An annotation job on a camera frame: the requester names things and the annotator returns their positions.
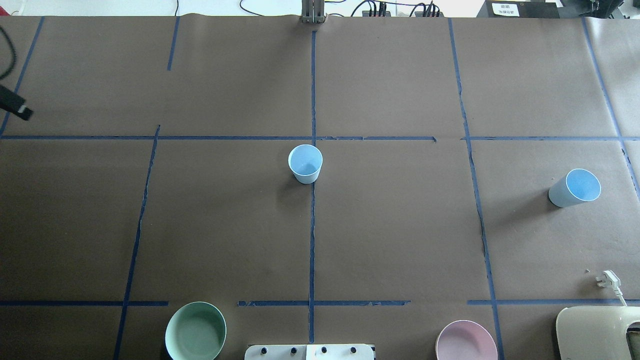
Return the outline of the light blue cup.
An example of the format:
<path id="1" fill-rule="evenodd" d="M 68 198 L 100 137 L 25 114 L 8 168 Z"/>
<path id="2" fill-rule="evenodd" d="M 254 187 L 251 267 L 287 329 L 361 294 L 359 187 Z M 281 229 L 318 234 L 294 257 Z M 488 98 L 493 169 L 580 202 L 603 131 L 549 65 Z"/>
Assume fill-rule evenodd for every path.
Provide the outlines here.
<path id="1" fill-rule="evenodd" d="M 593 202 L 601 196 L 602 185 L 598 177 L 589 170 L 570 170 L 550 187 L 547 196 L 559 208 L 574 207 Z"/>
<path id="2" fill-rule="evenodd" d="M 314 183 L 322 170 L 322 152 L 313 145 L 298 145 L 293 148 L 287 158 L 287 164 L 298 182 L 310 185 Z"/>

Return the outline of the aluminium frame post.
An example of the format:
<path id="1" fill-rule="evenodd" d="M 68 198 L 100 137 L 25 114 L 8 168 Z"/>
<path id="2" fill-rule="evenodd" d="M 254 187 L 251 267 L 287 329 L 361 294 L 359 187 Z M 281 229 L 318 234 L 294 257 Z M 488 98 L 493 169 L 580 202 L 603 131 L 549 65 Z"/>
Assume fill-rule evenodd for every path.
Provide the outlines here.
<path id="1" fill-rule="evenodd" d="M 302 0 L 301 22 L 304 24 L 322 24 L 326 21 L 325 0 Z"/>

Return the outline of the pink bowl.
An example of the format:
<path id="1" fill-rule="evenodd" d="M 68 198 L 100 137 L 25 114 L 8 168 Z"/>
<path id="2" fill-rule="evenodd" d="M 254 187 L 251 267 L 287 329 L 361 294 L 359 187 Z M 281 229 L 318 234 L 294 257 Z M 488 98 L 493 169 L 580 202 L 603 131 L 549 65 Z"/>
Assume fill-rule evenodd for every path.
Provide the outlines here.
<path id="1" fill-rule="evenodd" d="M 498 347 L 484 326 L 456 320 L 444 326 L 436 338 L 437 360 L 498 360 Z"/>

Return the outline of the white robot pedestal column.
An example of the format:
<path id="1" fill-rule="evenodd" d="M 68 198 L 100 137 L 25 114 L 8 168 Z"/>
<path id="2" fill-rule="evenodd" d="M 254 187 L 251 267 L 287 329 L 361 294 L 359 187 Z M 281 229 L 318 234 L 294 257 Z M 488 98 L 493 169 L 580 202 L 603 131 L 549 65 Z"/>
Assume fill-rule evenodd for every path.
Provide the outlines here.
<path id="1" fill-rule="evenodd" d="M 254 344 L 245 360 L 375 360 L 375 347 L 364 343 Z"/>

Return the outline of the cream toaster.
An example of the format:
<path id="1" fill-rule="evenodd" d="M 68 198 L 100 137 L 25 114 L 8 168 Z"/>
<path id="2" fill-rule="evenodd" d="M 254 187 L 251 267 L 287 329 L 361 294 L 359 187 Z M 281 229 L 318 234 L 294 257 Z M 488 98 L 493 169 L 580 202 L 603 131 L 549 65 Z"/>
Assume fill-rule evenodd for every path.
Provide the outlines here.
<path id="1" fill-rule="evenodd" d="M 581 305 L 562 309 L 555 321 L 562 360 L 637 360 L 638 306 Z"/>

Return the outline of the black power adapter box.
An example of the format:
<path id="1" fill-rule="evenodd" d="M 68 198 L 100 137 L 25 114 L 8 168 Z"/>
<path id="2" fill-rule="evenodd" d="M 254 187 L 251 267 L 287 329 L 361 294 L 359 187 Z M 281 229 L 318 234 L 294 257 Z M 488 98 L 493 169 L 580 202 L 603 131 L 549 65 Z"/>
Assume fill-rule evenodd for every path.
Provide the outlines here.
<path id="1" fill-rule="evenodd" d="M 476 18 L 559 19 L 555 2 L 525 0 L 485 0 Z"/>

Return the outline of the mint green bowl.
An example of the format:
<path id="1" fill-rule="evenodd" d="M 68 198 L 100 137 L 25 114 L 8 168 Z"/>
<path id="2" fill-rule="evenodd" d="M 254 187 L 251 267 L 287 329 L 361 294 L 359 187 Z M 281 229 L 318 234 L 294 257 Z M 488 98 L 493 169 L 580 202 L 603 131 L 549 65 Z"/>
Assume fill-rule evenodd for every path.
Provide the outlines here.
<path id="1" fill-rule="evenodd" d="M 214 360 L 227 337 L 222 312 L 206 301 L 193 301 L 176 310 L 165 330 L 165 346 L 172 360 Z"/>

